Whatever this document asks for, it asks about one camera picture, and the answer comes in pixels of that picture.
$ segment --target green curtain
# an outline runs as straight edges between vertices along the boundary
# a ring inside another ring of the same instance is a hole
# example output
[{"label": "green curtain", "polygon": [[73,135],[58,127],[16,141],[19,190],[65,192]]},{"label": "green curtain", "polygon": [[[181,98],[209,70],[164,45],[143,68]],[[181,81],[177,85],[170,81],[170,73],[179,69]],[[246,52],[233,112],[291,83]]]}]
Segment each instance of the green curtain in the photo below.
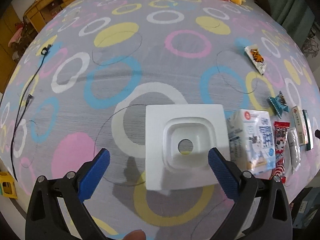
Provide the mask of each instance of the green curtain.
[{"label": "green curtain", "polygon": [[301,48],[315,20],[305,0],[269,0],[269,4],[271,17]]}]

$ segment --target blue star-shaped package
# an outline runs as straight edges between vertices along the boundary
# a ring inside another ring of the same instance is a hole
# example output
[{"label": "blue star-shaped package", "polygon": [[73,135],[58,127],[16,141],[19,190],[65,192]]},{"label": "blue star-shaped package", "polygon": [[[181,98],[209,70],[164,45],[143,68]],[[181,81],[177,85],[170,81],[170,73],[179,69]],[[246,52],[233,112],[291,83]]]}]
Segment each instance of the blue star-shaped package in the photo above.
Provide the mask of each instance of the blue star-shaped package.
[{"label": "blue star-shaped package", "polygon": [[279,94],[275,98],[268,97],[268,99],[280,118],[282,117],[283,111],[286,111],[287,113],[289,112],[289,107],[287,106],[287,102],[285,101],[281,91],[279,91]]}]

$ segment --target small white box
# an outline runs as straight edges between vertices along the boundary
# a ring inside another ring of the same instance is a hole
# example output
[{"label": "small white box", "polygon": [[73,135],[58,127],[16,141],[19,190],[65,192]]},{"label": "small white box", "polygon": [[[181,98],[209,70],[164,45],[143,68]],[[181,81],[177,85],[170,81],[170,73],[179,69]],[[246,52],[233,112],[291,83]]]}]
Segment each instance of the small white box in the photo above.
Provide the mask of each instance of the small white box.
[{"label": "small white box", "polygon": [[308,143],[308,134],[301,108],[299,106],[293,107],[292,114],[297,129],[299,145],[305,145]]},{"label": "small white box", "polygon": [[[179,150],[189,140],[193,149]],[[222,105],[146,106],[146,188],[173,190],[218,184],[208,164],[216,147],[230,160]]]},{"label": "small white box", "polygon": [[269,113],[240,109],[227,119],[230,157],[241,171],[258,174],[276,166]]}]

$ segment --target white foam tray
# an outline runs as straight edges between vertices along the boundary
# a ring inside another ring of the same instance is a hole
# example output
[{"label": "white foam tray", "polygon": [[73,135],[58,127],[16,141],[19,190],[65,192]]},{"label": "white foam tray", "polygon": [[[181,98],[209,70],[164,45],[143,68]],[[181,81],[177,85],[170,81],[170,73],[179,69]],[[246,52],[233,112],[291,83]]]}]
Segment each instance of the white foam tray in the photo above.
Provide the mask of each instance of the white foam tray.
[{"label": "white foam tray", "polygon": [[[183,155],[180,141],[193,150]],[[222,105],[149,105],[146,107],[146,188],[174,190],[218,184],[208,165],[208,151],[217,147],[230,160]]]}]

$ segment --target circular hole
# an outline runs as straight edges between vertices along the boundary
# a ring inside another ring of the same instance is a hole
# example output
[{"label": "circular hole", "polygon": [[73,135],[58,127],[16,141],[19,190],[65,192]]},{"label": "circular hole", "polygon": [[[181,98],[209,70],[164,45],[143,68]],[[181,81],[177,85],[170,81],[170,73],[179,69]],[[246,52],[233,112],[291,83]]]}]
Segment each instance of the circular hole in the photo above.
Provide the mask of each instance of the circular hole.
[{"label": "circular hole", "polygon": [[178,144],[178,150],[183,155],[188,155],[193,150],[193,143],[188,139],[183,139]]}]

